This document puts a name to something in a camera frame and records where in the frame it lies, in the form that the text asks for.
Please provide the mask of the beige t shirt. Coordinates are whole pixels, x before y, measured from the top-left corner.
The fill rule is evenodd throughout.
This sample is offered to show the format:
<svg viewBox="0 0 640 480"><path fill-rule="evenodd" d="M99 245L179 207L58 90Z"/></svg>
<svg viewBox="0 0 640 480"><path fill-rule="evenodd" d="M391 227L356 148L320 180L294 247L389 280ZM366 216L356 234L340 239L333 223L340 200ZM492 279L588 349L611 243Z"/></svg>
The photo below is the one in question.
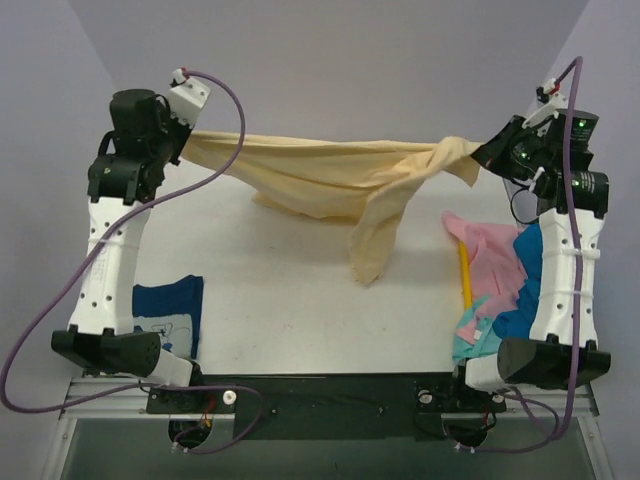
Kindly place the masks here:
<svg viewBox="0 0 640 480"><path fill-rule="evenodd" d="M436 143L390 140L333 142L195 131L181 156L251 186L255 203L296 216L352 223L351 275L369 285L393 253L405 209L421 186L441 172L473 186L479 143L448 136Z"/></svg>

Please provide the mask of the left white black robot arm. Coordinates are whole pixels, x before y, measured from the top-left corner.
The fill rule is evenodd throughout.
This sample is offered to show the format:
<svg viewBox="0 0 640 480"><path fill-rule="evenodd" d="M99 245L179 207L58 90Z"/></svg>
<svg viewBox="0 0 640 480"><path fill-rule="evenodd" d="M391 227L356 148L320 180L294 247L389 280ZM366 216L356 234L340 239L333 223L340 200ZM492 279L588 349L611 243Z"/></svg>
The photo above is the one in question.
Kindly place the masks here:
<svg viewBox="0 0 640 480"><path fill-rule="evenodd" d="M88 171L89 265L67 328L51 339L56 353L84 369L172 385L170 400L184 412L203 405L206 388L191 378L190 361L162 348L158 333L134 329L133 285L164 169L179 162L209 95L187 84L165 95L147 89L113 95L113 128Z"/></svg>

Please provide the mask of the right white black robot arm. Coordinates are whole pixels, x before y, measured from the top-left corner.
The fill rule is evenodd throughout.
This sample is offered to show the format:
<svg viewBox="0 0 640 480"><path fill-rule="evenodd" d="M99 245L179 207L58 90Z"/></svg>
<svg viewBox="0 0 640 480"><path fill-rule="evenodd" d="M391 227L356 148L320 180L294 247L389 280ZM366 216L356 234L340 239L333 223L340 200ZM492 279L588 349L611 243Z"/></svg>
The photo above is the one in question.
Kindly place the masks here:
<svg viewBox="0 0 640 480"><path fill-rule="evenodd" d="M507 334L496 354L464 361L446 385L458 409L484 392L527 384L570 390L606 374L611 356L598 346L593 318L595 263L608 211L609 179L593 172L589 140L596 115L560 108L538 120L513 117L472 153L484 169L525 181L538 199L541 286L528 333Z"/></svg>

